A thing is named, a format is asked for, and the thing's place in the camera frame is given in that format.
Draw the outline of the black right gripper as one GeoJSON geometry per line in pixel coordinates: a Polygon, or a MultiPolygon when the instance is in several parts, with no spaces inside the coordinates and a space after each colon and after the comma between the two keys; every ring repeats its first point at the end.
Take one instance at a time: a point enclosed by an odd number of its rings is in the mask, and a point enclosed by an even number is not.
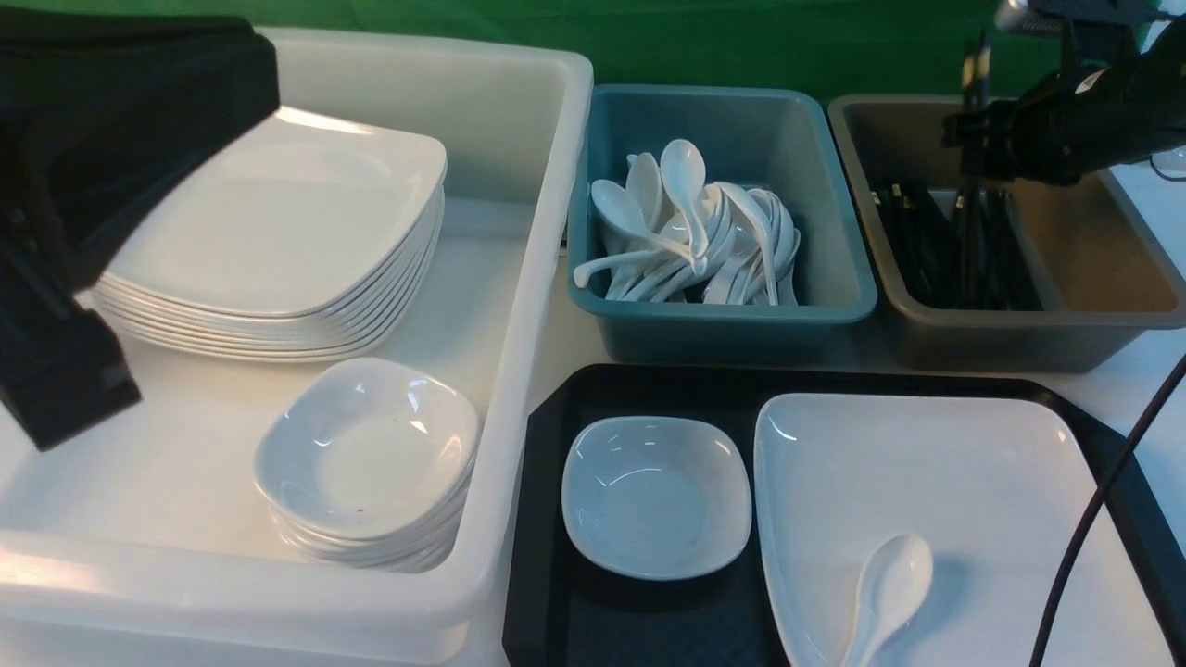
{"type": "Polygon", "coordinates": [[[1090,70],[1072,57],[1016,100],[990,101],[943,122],[943,146],[961,152],[963,176],[1070,186],[1095,170],[1181,148],[1182,19],[1144,52],[1090,70]]]}

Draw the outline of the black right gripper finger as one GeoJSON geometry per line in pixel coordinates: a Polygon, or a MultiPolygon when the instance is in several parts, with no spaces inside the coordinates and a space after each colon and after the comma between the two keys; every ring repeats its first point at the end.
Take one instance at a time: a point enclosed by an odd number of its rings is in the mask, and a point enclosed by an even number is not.
{"type": "Polygon", "coordinates": [[[5,9],[4,237],[79,291],[196,169],[276,112],[238,17],[5,9]]]}

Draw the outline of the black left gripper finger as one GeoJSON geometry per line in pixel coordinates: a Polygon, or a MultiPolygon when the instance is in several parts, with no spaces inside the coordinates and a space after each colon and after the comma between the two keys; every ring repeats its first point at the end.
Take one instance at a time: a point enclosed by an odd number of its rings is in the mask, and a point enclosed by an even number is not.
{"type": "Polygon", "coordinates": [[[38,451],[139,405],[111,328],[42,258],[4,235],[1,398],[38,451]]]}

